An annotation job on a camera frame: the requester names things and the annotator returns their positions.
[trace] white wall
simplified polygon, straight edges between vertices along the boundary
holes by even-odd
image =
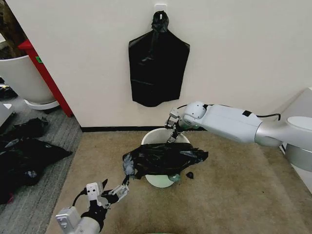
[[[311,0],[168,0],[191,52],[180,100],[155,108],[132,102],[128,41],[164,1],[7,2],[83,127],[162,125],[193,100],[264,115],[312,86]]]

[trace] white trash can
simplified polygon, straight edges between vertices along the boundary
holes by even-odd
[[[154,129],[144,136],[141,144],[144,145],[144,144],[166,143],[171,133],[172,130],[166,128]],[[180,134],[175,142],[190,143],[189,140],[183,134]],[[158,188],[166,188],[174,183],[173,181],[169,180],[167,175],[146,175],[145,177],[150,184]]]

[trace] beige carpet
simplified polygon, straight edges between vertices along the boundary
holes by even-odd
[[[138,147],[146,132],[84,133],[47,234],[61,233],[54,215],[70,206],[90,182],[108,178],[107,189],[124,178],[122,155]],[[130,181],[130,193],[107,213],[104,234],[308,234],[312,196],[278,149],[238,144],[187,132],[190,142],[209,151],[166,189],[145,178]],[[194,180],[185,176],[194,173]],[[79,212],[87,198],[77,201]]]

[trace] hanging garbage bag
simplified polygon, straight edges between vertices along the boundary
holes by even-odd
[[[129,42],[132,100],[147,107],[179,99],[190,45],[168,30],[164,11],[154,14],[152,31]]]
[[[144,144],[122,157],[126,176],[176,175],[190,165],[203,162],[208,152],[189,143]]]

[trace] crumpled black plastic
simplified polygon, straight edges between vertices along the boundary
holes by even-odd
[[[12,192],[22,185],[34,185],[47,165],[71,153],[37,139],[14,140],[0,153],[0,186]]]
[[[14,125],[13,128],[6,134],[0,136],[0,147],[2,148],[7,143],[14,139],[20,139],[22,137],[41,137],[45,133],[48,126],[46,118],[32,118],[29,121]]]
[[[203,162],[208,152],[189,143],[144,144],[122,157],[126,176],[175,175],[190,165]]]
[[[17,94],[10,86],[0,87],[0,98],[13,98],[17,97]]]
[[[167,14],[158,11],[152,31],[129,42],[132,100],[147,107],[180,97],[190,45],[170,32],[168,24]]]
[[[43,136],[47,125],[45,118],[35,118],[0,136],[0,204],[19,186],[36,184],[47,165],[72,153],[33,139]]]

